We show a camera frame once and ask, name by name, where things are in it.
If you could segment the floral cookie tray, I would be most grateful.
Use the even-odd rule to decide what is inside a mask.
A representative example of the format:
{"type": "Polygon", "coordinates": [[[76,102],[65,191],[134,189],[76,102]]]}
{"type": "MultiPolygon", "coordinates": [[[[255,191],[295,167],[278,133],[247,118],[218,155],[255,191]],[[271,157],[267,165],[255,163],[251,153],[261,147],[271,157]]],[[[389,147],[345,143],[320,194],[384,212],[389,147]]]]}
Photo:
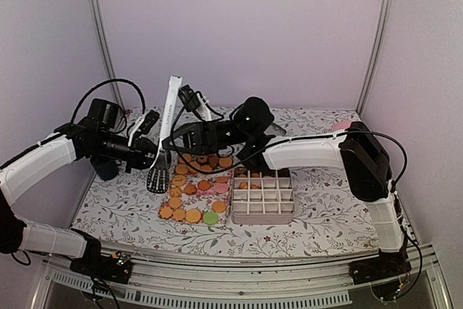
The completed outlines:
{"type": "Polygon", "coordinates": [[[173,174],[169,182],[166,197],[159,208],[161,219],[177,223],[190,224],[185,214],[190,209],[198,209],[202,219],[196,224],[208,226],[203,221],[204,213],[214,211],[218,214],[218,222],[213,226],[226,224],[232,195],[233,172],[229,169],[234,164],[231,157],[218,157],[214,154],[205,155],[208,163],[200,165],[198,156],[183,153],[174,163],[173,174]],[[229,191],[226,194],[216,194],[212,190],[218,182],[227,183],[229,191]]]}

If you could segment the pink divided cookie tin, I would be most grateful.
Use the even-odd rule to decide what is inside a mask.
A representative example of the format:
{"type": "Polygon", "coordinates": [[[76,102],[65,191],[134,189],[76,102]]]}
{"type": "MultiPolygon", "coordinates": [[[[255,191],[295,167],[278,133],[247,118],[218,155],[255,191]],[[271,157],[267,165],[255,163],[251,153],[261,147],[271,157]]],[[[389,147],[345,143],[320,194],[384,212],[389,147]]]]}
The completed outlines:
{"type": "Polygon", "coordinates": [[[234,170],[231,220],[235,224],[287,225],[294,217],[295,202],[288,169],[234,170]]]}

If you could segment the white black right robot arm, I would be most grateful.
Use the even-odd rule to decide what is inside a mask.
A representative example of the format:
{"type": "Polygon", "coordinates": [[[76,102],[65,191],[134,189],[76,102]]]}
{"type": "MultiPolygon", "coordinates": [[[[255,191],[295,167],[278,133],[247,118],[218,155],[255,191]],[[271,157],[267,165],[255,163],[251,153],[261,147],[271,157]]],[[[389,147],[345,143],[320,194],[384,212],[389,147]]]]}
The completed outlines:
{"type": "Polygon", "coordinates": [[[372,132],[362,122],[351,122],[322,135],[276,135],[271,133],[274,115],[261,98],[249,97],[222,120],[203,116],[195,93],[182,93],[179,99],[198,120],[176,126],[177,97],[167,98],[160,132],[163,149],[183,158],[185,154],[209,155],[242,144],[237,157],[251,171],[317,166],[342,169],[351,193],[369,210],[379,240],[378,256],[349,264],[354,283],[374,282],[412,270],[407,255],[412,239],[403,225],[396,193],[399,178],[392,176],[389,155],[379,142],[380,138],[392,141],[392,137],[372,132]]]}

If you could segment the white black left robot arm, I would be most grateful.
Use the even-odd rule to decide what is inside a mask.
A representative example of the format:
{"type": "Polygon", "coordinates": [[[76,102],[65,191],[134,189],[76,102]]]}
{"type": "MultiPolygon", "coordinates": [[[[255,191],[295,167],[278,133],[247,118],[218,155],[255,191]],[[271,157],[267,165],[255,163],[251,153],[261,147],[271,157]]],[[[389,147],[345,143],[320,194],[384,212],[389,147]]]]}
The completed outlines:
{"type": "Polygon", "coordinates": [[[1,253],[14,255],[29,251],[67,256],[71,271],[99,281],[126,284],[132,263],[121,252],[103,255],[99,239],[77,229],[62,229],[20,218],[12,206],[30,188],[46,177],[82,158],[89,158],[101,179],[118,174],[117,162],[126,170],[147,169],[157,146],[147,135],[159,113],[142,105],[142,114],[123,135],[117,126],[125,121],[122,107],[101,98],[92,100],[80,121],[77,114],[57,127],[45,139],[1,165],[1,253]]]}

